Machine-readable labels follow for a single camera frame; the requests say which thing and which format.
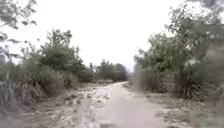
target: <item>wet ground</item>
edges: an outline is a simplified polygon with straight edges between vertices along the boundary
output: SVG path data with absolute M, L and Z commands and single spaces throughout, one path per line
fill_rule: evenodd
M 169 128 L 158 116 L 165 111 L 160 104 L 122 84 L 70 91 L 40 104 L 35 113 L 2 121 L 0 128 Z

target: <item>bush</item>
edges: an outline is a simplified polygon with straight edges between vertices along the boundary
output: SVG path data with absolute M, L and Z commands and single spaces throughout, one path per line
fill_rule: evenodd
M 152 68 L 145 68 L 141 70 L 140 85 L 144 90 L 152 92 L 164 93 L 167 90 L 162 84 L 162 74 L 156 72 Z

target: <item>leafy tree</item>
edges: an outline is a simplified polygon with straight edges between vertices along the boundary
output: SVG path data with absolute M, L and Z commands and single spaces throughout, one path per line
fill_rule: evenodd
M 11 39 L 8 37 L 8 34 L 5 33 L 2 28 L 12 28 L 19 29 L 19 25 L 23 24 L 25 26 L 29 24 L 35 24 L 36 22 L 30 20 L 30 16 L 36 11 L 33 9 L 33 6 L 36 4 L 35 0 L 28 0 L 26 4 L 24 1 L 13 1 L 13 0 L 1 0 L 0 1 L 0 42 L 28 42 L 28 41 L 19 41 L 16 39 Z M 5 44 L 5 47 L 0 47 L 0 54 L 7 57 L 18 57 L 17 54 L 11 54 L 7 49 L 8 45 Z

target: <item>foliage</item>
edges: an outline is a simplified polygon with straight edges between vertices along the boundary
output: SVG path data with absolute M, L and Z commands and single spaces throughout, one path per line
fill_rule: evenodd
M 203 86 L 206 79 L 199 67 L 205 64 L 208 49 L 222 46 L 224 31 L 221 25 L 215 15 L 192 13 L 185 4 L 173 9 L 171 24 L 166 25 L 173 36 L 151 36 L 150 49 L 139 50 L 139 55 L 135 56 L 141 74 L 144 74 L 140 78 L 142 84 L 159 91 L 163 88 L 160 81 L 167 74 L 174 74 L 175 96 L 202 99 L 201 95 L 206 95 L 202 88 L 207 87 Z
M 127 71 L 122 64 L 112 64 L 103 60 L 101 65 L 96 68 L 98 79 L 110 79 L 113 81 L 127 80 Z
M 35 0 L 27 1 L 14 1 L 14 0 L 1 0 L 0 1 L 0 42 L 5 42 L 4 46 L 0 47 L 1 56 L 5 57 L 18 57 L 17 54 L 12 54 L 7 49 L 8 42 L 21 43 L 28 41 L 19 41 L 17 39 L 9 38 L 8 34 L 4 32 L 3 27 L 12 28 L 18 30 L 23 24 L 27 26 L 29 24 L 36 25 L 36 22 L 30 20 L 30 16 L 36 11 L 33 6 L 36 4 Z

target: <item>overcast sky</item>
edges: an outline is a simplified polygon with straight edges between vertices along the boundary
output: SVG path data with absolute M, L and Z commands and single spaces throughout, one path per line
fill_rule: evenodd
M 32 18 L 38 25 L 23 27 L 17 35 L 44 42 L 47 31 L 69 29 L 72 45 L 80 47 L 85 64 L 106 59 L 132 70 L 138 47 L 149 47 L 149 36 L 164 30 L 170 7 L 180 1 L 37 0 L 37 13 Z

